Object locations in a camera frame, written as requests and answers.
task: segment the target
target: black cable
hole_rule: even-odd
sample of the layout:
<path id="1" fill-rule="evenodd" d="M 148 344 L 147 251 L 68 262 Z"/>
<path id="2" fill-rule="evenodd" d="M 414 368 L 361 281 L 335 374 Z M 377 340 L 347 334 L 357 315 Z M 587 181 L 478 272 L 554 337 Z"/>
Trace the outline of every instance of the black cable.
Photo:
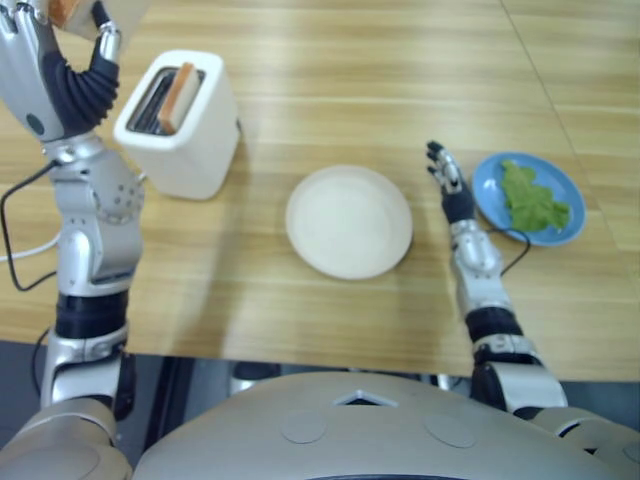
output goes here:
<path id="1" fill-rule="evenodd" d="M 521 235 L 522 238 L 524 238 L 524 241 L 526 242 L 526 246 L 524 247 L 524 250 L 522 250 L 520 255 L 518 255 L 510 264 L 508 264 L 506 267 L 502 269 L 502 272 L 500 272 L 501 277 L 504 276 L 513 267 L 515 267 L 518 264 L 518 262 L 520 262 L 520 260 L 522 260 L 527 255 L 527 253 L 529 253 L 529 250 L 531 250 L 531 239 L 529 238 L 529 235 L 524 233 L 522 230 L 518 230 L 516 228 L 492 228 L 491 230 L 487 230 L 488 234 L 504 233 L 504 232 L 514 232 L 514 233 L 517 233 L 518 235 Z"/>
<path id="2" fill-rule="evenodd" d="M 33 346 L 33 352 L 31 352 L 31 383 L 33 383 L 33 388 L 38 394 L 38 399 L 40 398 L 40 383 L 38 382 L 38 374 L 36 372 L 36 360 L 38 358 L 38 351 L 44 341 L 44 337 L 46 337 L 48 333 L 48 328 L 42 332 L 42 335 L 38 337 L 36 344 Z"/>
<path id="3" fill-rule="evenodd" d="M 8 198 L 11 195 L 13 195 L 15 192 L 35 182 L 40 177 L 47 174 L 50 170 L 52 170 L 53 168 L 59 165 L 60 165 L 60 162 L 58 160 L 51 160 L 47 165 L 45 165 L 43 168 L 38 170 L 36 173 L 31 175 L 30 177 L 25 178 L 23 181 L 21 181 L 20 183 L 17 183 L 13 187 L 11 187 L 9 190 L 7 190 L 5 194 L 2 195 L 2 198 L 0 199 L 0 224 L 2 224 L 2 237 L 4 238 L 4 247 L 7 251 L 7 264 L 9 265 L 9 273 L 11 274 L 11 280 L 13 281 L 13 285 L 21 292 L 28 292 L 32 288 L 37 287 L 45 280 L 48 280 L 51 277 L 53 277 L 56 274 L 56 272 L 55 270 L 53 272 L 49 272 L 43 277 L 33 282 L 31 285 L 28 285 L 26 287 L 23 287 L 20 284 L 20 282 L 18 281 L 18 275 L 16 274 L 15 265 L 13 264 L 13 254 L 11 252 L 11 240 L 9 239 L 9 228 L 7 227 L 5 204 L 7 203 Z"/>

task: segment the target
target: floor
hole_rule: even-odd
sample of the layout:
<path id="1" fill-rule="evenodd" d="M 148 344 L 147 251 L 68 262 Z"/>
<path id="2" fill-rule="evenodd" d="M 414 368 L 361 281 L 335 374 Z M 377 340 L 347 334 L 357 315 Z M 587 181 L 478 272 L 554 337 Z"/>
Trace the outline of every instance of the floor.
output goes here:
<path id="1" fill-rule="evenodd" d="M 0 448 L 19 430 L 37 410 L 38 402 L 29 380 L 32 346 L 0 342 L 0 384 L 11 385 L 12 395 L 0 396 Z M 148 444 L 150 417 L 155 407 L 156 390 L 166 378 L 160 378 L 163 358 L 137 357 L 137 398 L 132 414 L 118 425 L 118 447 L 136 465 Z M 231 362 L 198 359 L 192 363 L 183 423 L 194 419 L 227 398 Z M 38 370 L 42 358 L 38 359 Z M 283 374 L 322 370 L 314 367 L 283 366 Z M 575 383 L 564 384 L 572 406 L 591 410 L 605 418 L 640 430 L 639 383 Z M 454 391 L 465 393 L 466 380 L 457 382 Z"/>

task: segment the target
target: white plate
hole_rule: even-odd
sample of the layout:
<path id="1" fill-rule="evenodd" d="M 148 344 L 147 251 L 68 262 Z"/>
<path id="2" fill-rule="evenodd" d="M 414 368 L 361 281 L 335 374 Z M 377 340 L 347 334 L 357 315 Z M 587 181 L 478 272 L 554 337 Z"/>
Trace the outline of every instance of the white plate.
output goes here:
<path id="1" fill-rule="evenodd" d="M 411 209 L 398 187 L 373 170 L 337 165 L 295 188 L 287 205 L 287 234 L 312 267 L 358 280 L 393 268 L 413 235 Z"/>

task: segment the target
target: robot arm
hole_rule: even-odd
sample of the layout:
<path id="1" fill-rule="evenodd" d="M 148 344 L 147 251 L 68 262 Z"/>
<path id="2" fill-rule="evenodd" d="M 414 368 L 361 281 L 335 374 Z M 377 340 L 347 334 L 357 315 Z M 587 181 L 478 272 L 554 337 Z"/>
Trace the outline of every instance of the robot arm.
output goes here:
<path id="1" fill-rule="evenodd" d="M 113 105 L 120 34 L 100 2 L 87 71 L 61 55 L 48 2 L 0 0 L 0 94 L 41 143 L 62 216 L 58 304 L 48 337 L 42 410 L 0 452 L 2 478 L 129 478 L 113 448 L 133 406 L 128 290 L 142 254 L 143 190 L 93 133 Z"/>
<path id="2" fill-rule="evenodd" d="M 430 142 L 428 171 L 441 187 L 450 225 L 457 301 L 473 343 L 472 397 L 508 412 L 565 407 L 560 382 L 544 367 L 502 285 L 502 258 L 475 217 L 473 196 L 455 159 Z"/>
<path id="3" fill-rule="evenodd" d="M 99 35 L 89 68 L 77 73 L 47 12 L 48 1 L 0 0 L 0 94 L 55 162 L 49 177 L 62 216 L 41 406 L 92 397 L 113 408 L 120 380 L 132 377 L 123 347 L 143 205 L 135 174 L 93 133 L 116 98 L 120 34 L 96 2 Z"/>

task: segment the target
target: wood grain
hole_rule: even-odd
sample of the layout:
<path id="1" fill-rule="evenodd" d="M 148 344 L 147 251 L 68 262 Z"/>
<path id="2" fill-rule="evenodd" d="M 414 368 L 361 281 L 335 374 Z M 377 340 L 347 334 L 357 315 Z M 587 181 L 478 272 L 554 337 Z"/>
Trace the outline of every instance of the wood grain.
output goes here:
<path id="1" fill-rule="evenodd" d="M 147 186 L 130 350 L 469 374 L 447 225 L 424 173 L 424 142 L 436 138 L 468 174 L 495 151 L 520 150 L 573 178 L 587 203 L 584 233 L 534 248 L 505 285 L 561 378 L 639 380 L 636 5 L 157 0 L 122 58 L 111 118 L 156 55 L 207 50 L 226 61 L 244 138 L 210 201 Z M 63 45 L 73 62 L 88 58 L 89 44 L 64 37 Z M 109 141 L 112 124 L 100 128 Z M 5 110 L 0 132 L 6 188 L 42 159 Z M 329 279 L 286 237 L 292 189 L 338 163 L 388 176 L 412 208 L 409 254 L 373 280 Z M 58 227 L 46 183 L 12 199 L 10 215 L 19 248 Z M 522 248 L 495 241 L 507 259 Z M 50 252 L 20 262 L 20 274 L 52 265 Z M 55 290 L 50 282 L 19 294 L 0 276 L 0 337 L 33 341 L 53 320 Z"/>

